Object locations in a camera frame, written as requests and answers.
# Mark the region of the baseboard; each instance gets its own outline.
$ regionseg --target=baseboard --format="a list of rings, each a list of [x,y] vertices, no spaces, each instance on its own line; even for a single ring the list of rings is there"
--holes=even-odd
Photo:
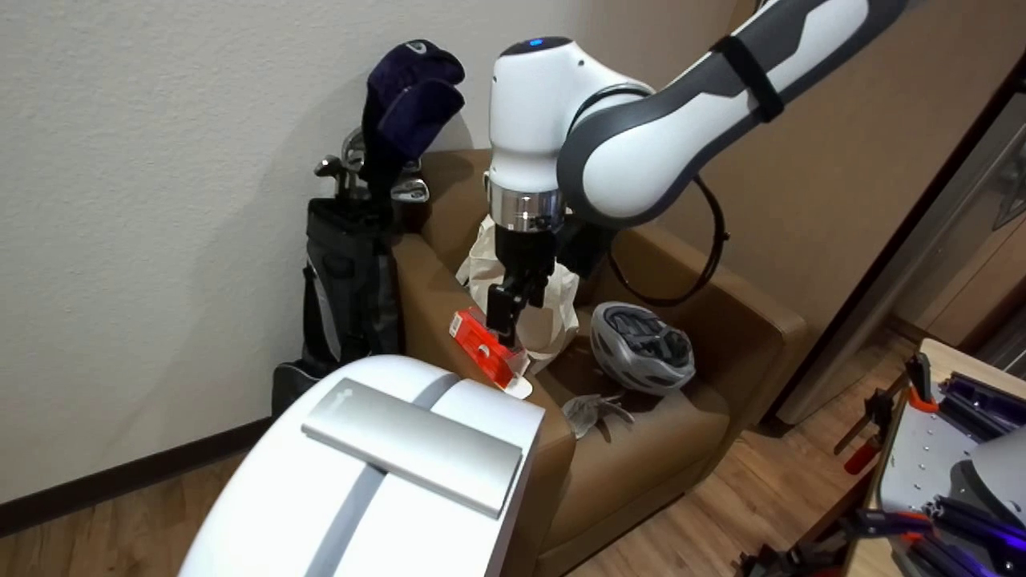
[[[112,499],[118,495],[166,480],[174,474],[227,458],[234,453],[242,453],[257,445],[257,439],[269,430],[269,424],[271,419],[267,417],[190,445],[176,445],[100,474],[91,474],[91,476],[78,476],[78,480],[0,504],[0,535],[23,531],[29,527],[67,517],[74,510]]]

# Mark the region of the brown couch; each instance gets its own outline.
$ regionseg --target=brown couch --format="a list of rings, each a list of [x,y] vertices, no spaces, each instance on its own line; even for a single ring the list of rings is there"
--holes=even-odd
[[[395,245],[406,352],[457,375],[481,379],[446,326],[471,298],[453,280],[488,210],[481,173],[488,153],[433,153],[426,183],[433,210],[424,234]],[[616,241],[616,257],[635,287],[672,296],[689,284],[702,253],[661,226],[635,226]],[[591,284],[591,300],[635,300],[608,271]],[[682,308],[658,308],[691,340],[700,379],[635,427],[574,441],[562,405],[580,391],[608,391],[594,368],[585,340],[568,345],[535,379],[531,405],[546,407],[527,505],[519,514],[506,575],[565,575],[604,546],[697,486],[738,432],[758,419],[809,345],[809,325],[717,269],[710,284]]]

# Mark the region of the electrical cord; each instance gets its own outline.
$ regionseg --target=electrical cord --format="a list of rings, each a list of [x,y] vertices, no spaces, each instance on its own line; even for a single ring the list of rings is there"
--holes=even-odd
[[[725,219],[725,207],[717,204],[714,193],[704,187],[702,176],[697,176],[697,187],[700,187],[709,210],[710,210],[710,247],[709,247],[709,257],[704,257],[704,266],[702,266],[700,280],[682,296],[653,298],[653,296],[637,292],[635,283],[620,269],[620,263],[616,263],[616,257],[608,251],[608,266],[611,266],[620,284],[629,287],[644,303],[653,303],[653,308],[680,308],[680,303],[687,303],[691,296],[700,296],[709,284],[709,280],[714,274],[717,258],[725,253],[725,245],[730,241],[729,219]]]

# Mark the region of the wooden floor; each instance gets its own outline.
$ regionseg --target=wooden floor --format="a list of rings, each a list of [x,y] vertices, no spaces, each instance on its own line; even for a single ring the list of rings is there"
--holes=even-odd
[[[742,432],[710,476],[574,572],[733,575],[758,546],[787,547],[855,480],[831,445],[863,412],[873,387],[891,385],[905,350],[869,345],[865,379],[782,439]],[[239,458],[0,537],[0,577],[176,575],[190,543]]]

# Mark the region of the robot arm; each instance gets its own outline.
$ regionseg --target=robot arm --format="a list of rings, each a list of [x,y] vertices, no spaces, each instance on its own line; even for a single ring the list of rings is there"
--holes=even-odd
[[[528,37],[493,63],[488,195],[503,284],[488,325],[512,344],[540,303],[565,207],[600,226],[649,220],[720,148],[773,118],[905,9],[905,0],[769,0],[733,35],[648,89],[568,37]]]

